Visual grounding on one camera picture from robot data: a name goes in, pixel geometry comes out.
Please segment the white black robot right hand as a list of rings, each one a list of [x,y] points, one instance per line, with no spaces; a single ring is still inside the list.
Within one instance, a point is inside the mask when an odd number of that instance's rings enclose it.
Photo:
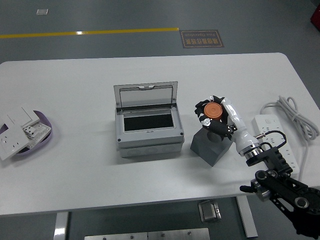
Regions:
[[[242,117],[228,98],[212,95],[198,102],[194,112],[204,129],[234,142],[240,156],[249,160],[262,152],[258,139],[248,132]]]

